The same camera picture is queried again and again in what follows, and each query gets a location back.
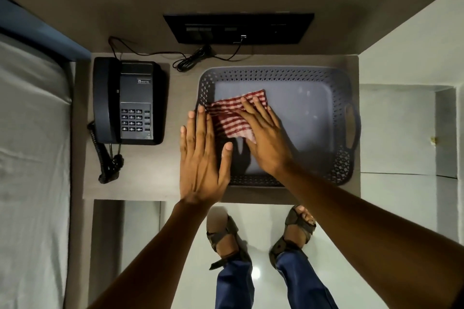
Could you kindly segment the person's right hand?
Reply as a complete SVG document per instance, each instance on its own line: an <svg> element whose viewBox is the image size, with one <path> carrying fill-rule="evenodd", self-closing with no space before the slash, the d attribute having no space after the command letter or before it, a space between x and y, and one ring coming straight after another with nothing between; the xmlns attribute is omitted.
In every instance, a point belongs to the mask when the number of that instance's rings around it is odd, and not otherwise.
<svg viewBox="0 0 464 309"><path fill-rule="evenodd" d="M253 101L261 119L260 121L247 121L256 138L255 143L247 140L247 145L260 168L278 179L280 174L292 165L292 153L282 129L273 125L268 108L265 110L257 97L254 97Z"/></svg>

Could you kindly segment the person's left hand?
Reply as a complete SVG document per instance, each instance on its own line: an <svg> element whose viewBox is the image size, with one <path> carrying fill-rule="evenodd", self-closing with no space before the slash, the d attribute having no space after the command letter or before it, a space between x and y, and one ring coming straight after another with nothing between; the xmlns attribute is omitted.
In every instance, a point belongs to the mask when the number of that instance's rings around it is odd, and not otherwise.
<svg viewBox="0 0 464 309"><path fill-rule="evenodd" d="M218 183L220 165L217 164L213 122L208 113L206 122L205 149L196 149L197 109L188 112L187 124L182 126L187 129L188 152L180 163L180 195L182 200L210 208L222 199L228 185Z"/></svg>

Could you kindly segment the red white checked cloth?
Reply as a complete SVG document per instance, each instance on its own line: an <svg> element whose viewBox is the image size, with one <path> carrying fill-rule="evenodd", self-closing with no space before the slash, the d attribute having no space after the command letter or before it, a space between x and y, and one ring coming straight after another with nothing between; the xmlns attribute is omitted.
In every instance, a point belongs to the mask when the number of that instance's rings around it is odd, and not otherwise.
<svg viewBox="0 0 464 309"><path fill-rule="evenodd" d="M242 137L256 142L253 130L246 119L238 111L246 111L243 107L241 97L244 97L251 106L255 107L253 101L257 97L262 107L267 110L268 101L264 89L250 92L242 96L222 99L206 105L206 112L210 114L216 136L225 138Z"/></svg>

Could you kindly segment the person's left forearm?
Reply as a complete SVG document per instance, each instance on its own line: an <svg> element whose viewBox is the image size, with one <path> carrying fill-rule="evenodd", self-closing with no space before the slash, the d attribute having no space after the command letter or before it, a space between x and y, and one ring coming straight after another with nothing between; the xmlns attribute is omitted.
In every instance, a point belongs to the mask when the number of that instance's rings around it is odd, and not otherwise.
<svg viewBox="0 0 464 309"><path fill-rule="evenodd" d="M181 199L165 225L88 309L170 309L213 200Z"/></svg>

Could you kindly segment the person's right forearm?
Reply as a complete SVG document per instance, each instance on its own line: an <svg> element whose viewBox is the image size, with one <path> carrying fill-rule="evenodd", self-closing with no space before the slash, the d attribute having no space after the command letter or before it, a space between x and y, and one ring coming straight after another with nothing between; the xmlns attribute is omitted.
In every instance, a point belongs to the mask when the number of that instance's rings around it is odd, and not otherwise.
<svg viewBox="0 0 464 309"><path fill-rule="evenodd" d="M464 246L304 172L273 176L390 309L464 309Z"/></svg>

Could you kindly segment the grey perforated plastic basket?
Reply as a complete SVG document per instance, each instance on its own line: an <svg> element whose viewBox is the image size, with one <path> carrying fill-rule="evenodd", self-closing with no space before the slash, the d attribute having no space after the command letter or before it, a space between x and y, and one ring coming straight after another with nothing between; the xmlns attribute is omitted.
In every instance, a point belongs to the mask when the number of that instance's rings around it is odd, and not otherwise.
<svg viewBox="0 0 464 309"><path fill-rule="evenodd" d="M199 79L197 104L264 90L299 164L341 186L355 169L361 118L349 75L319 66L223 66Z"/></svg>

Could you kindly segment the black desk telephone base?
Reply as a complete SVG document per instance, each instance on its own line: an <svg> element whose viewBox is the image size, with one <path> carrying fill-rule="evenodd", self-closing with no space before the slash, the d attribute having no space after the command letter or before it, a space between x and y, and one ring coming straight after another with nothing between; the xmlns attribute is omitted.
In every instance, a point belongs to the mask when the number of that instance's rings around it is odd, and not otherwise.
<svg viewBox="0 0 464 309"><path fill-rule="evenodd" d="M166 73L153 61L122 61L119 79L122 143L161 144L167 98Z"/></svg>

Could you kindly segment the person's left brown sandal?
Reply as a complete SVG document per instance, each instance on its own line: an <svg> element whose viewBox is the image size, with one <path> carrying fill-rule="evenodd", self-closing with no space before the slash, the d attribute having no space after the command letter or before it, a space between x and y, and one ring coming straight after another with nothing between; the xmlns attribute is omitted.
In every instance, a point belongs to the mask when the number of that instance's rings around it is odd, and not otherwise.
<svg viewBox="0 0 464 309"><path fill-rule="evenodd" d="M212 207L206 217L206 236L220 259L210 265L209 270L225 267L239 260L252 263L247 243L239 235L239 228L225 207Z"/></svg>

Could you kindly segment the black telephone handset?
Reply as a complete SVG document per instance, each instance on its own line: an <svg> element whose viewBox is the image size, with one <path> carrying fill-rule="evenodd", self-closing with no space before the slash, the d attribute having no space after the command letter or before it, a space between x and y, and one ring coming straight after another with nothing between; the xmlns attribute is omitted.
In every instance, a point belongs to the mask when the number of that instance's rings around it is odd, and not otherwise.
<svg viewBox="0 0 464 309"><path fill-rule="evenodd" d="M96 139L99 143L120 143L120 69L112 57L96 57L93 63L92 94Z"/></svg>

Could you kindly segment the person's right brown sandal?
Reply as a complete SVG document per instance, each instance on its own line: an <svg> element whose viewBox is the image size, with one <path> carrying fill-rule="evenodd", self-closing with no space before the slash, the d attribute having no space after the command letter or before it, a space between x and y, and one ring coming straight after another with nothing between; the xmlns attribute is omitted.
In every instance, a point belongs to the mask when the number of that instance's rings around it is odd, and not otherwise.
<svg viewBox="0 0 464 309"><path fill-rule="evenodd" d="M307 260L303 247L316 229L316 220L303 205L294 205L285 220L283 235L269 251L270 263L277 269L277 259L285 252L298 252Z"/></svg>

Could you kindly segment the person's left jeans leg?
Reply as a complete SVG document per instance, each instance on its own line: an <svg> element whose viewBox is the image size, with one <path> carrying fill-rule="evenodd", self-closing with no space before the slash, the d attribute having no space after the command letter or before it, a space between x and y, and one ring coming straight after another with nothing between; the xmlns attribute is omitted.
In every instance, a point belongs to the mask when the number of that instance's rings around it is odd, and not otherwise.
<svg viewBox="0 0 464 309"><path fill-rule="evenodd" d="M254 285L252 262L244 252L238 252L212 264L211 270L222 266L217 276L214 309L252 309Z"/></svg>

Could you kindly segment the person's right jeans leg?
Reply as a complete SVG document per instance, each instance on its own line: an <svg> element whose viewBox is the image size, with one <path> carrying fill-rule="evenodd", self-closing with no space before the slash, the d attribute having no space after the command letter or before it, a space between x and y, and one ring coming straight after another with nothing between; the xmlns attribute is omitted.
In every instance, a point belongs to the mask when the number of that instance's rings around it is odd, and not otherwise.
<svg viewBox="0 0 464 309"><path fill-rule="evenodd" d="M301 250L287 250L278 255L276 269L287 285L291 309L339 309Z"/></svg>

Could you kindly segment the grey bed mattress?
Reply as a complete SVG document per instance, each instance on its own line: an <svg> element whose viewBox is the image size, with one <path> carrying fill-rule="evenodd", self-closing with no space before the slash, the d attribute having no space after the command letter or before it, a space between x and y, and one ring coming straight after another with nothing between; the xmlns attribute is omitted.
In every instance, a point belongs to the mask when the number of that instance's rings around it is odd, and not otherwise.
<svg viewBox="0 0 464 309"><path fill-rule="evenodd" d="M0 309L62 309L73 78L0 34Z"/></svg>

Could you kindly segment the blue bed headboard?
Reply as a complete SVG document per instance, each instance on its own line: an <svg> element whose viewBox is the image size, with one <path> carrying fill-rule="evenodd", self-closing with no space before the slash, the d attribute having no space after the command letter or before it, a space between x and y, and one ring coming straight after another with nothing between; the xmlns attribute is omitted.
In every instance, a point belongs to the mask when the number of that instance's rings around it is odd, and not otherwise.
<svg viewBox="0 0 464 309"><path fill-rule="evenodd" d="M0 0L0 33L54 58L90 60L91 52L12 0Z"/></svg>

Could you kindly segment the black wall switch panel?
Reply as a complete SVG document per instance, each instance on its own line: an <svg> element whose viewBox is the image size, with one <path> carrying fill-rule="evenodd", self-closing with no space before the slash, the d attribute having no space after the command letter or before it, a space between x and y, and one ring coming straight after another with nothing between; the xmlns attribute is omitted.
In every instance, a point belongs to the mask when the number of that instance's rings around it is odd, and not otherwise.
<svg viewBox="0 0 464 309"><path fill-rule="evenodd" d="M314 13L164 14L180 44L298 44Z"/></svg>

